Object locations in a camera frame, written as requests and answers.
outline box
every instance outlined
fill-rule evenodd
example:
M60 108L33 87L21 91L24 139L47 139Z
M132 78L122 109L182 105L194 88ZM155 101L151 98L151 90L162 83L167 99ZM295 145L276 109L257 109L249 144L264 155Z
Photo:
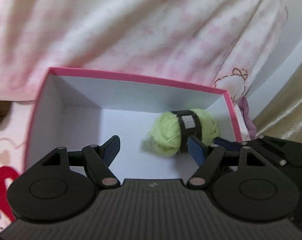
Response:
M30 123L24 170L58 146L78 151L118 135L121 150L110 170L134 179L189 179L198 166L190 154L163 158L144 147L163 112L207 109L220 136L242 141L229 93L173 80L98 70L50 68ZM72 170L84 174L83 169Z

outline white label on yarn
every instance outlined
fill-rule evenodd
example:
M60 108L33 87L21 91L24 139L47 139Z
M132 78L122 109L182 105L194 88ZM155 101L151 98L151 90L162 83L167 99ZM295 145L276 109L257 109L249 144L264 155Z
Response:
M190 128L194 128L195 127L195 121L192 117L192 115L184 115L181 117L183 123L184 123L184 127L186 129L190 129Z

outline black yarn label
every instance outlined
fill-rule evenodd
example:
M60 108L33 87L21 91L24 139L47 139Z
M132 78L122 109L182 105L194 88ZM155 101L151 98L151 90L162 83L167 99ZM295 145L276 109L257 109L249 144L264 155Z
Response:
M187 140L191 135L202 140L202 127L199 117L191 110L172 111L178 118L181 130L180 153L188 152Z

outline gold curtain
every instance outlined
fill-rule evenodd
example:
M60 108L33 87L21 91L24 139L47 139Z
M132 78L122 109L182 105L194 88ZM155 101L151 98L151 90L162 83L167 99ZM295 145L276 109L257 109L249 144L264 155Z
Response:
M302 65L254 124L258 134L302 143Z

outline yarn ball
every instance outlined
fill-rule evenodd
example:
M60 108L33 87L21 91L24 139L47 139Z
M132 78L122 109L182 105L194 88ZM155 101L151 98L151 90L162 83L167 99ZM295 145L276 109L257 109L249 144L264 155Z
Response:
M210 145L219 136L217 122L203 109L191 109L198 116L202 128L202 142ZM171 112L163 113L154 123L149 133L149 145L153 152L163 157L176 154L181 146L181 129L177 116Z

